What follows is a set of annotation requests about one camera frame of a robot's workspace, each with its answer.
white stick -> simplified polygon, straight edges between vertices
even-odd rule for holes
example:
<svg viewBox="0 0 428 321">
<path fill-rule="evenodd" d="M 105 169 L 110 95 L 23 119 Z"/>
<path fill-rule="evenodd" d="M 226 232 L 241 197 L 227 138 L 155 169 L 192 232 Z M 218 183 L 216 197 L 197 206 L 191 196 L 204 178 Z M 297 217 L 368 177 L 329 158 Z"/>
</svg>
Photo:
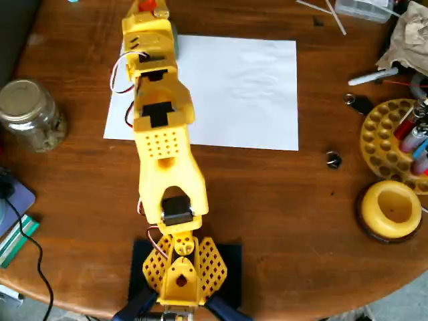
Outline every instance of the white stick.
<svg viewBox="0 0 428 321">
<path fill-rule="evenodd" d="M 313 5 L 313 4 L 311 4 L 311 3 L 307 3 L 307 2 L 302 1 L 302 0 L 296 0 L 296 2 L 297 2 L 297 3 L 300 3 L 301 5 L 307 5 L 308 7 L 313 8 L 313 9 L 315 9 L 315 10 L 319 10 L 319 11 L 322 11 L 322 12 L 328 13 L 329 15 L 331 15 L 331 14 L 332 14 L 331 12 L 329 12 L 329 10 L 325 10 L 325 9 L 323 9 L 323 8 L 320 8 L 320 7 L 319 7 L 319 6 L 317 6 L 317 5 Z"/>
<path fill-rule="evenodd" d="M 330 12 L 332 13 L 334 20 L 336 20 L 337 25 L 339 26 L 339 29 L 343 33 L 343 35 L 346 35 L 346 30 L 343 28 L 343 24 L 340 22 L 339 17 L 337 16 L 336 12 L 334 12 L 334 9 L 332 7 L 332 4 L 329 2 L 329 0 L 326 0 L 327 6 L 330 9 Z"/>
</svg>

crumpled paper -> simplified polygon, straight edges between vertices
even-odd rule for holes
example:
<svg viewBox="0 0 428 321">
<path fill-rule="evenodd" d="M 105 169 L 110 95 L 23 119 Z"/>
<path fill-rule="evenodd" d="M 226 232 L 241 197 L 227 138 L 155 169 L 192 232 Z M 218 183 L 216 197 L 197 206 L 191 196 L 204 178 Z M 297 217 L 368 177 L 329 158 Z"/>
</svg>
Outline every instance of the crumpled paper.
<svg viewBox="0 0 428 321">
<path fill-rule="evenodd" d="M 414 1 L 398 20 L 389 49 L 376 65 L 388 69 L 393 62 L 428 76 L 428 8 Z"/>
</svg>

floor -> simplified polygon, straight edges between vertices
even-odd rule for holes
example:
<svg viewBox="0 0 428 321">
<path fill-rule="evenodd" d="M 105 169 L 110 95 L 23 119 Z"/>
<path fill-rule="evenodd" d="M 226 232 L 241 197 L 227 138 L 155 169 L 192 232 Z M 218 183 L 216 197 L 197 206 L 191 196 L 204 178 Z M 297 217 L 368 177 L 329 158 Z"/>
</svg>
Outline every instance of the floor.
<svg viewBox="0 0 428 321">
<path fill-rule="evenodd" d="M 374 321 L 428 320 L 428 272 L 400 290 L 373 302 L 369 308 Z M 24 299 L 20 308 L 0 300 L 0 321 L 41 320 L 45 309 L 45 304 L 29 298 Z M 334 321 L 336 320 L 348 321 L 340 317 L 334 318 Z M 49 321 L 88 321 L 88 319 L 85 316 L 54 308 Z"/>
</svg>

white paper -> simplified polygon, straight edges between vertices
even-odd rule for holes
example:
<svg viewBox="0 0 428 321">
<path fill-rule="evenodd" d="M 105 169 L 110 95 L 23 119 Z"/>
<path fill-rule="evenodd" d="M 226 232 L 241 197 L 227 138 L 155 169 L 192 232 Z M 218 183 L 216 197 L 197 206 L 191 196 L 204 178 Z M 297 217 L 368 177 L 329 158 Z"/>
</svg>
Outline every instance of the white paper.
<svg viewBox="0 0 428 321">
<path fill-rule="evenodd" d="M 180 35 L 178 63 L 195 107 L 191 144 L 298 150 L 296 42 Z M 129 85 L 124 64 L 116 90 Z M 112 95 L 104 138 L 133 139 L 132 99 Z"/>
</svg>

black cable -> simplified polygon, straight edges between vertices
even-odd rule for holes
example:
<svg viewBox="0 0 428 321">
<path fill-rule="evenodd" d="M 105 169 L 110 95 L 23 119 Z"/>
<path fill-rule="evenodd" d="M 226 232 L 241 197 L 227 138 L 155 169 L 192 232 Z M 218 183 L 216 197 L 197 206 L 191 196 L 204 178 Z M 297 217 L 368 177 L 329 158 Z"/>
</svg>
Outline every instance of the black cable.
<svg viewBox="0 0 428 321">
<path fill-rule="evenodd" d="M 45 282 L 47 290 L 49 291 L 49 306 L 47 307 L 45 316 L 43 317 L 43 321 L 47 321 L 47 318 L 49 317 L 49 315 L 51 313 L 52 306 L 54 305 L 54 297 L 53 297 L 54 291 L 52 291 L 51 285 L 49 284 L 48 280 L 46 279 L 43 272 L 41 271 L 40 265 L 41 265 L 41 259 L 43 258 L 43 249 L 41 248 L 40 244 L 38 242 L 36 242 L 31 236 L 28 236 L 27 234 L 24 233 L 24 231 L 22 229 L 21 216 L 19 215 L 18 210 L 15 208 L 15 206 L 13 206 L 13 204 L 8 199 L 5 199 L 5 201 L 8 204 L 8 206 L 10 206 L 12 208 L 13 212 L 15 212 L 16 216 L 18 217 L 19 232 L 21 232 L 22 236 L 24 236 L 26 239 L 28 239 L 30 242 L 32 242 L 32 244 L 37 246 L 37 248 L 39 249 L 39 260 L 37 261 L 37 272 L 39 272 L 40 278 Z"/>
</svg>

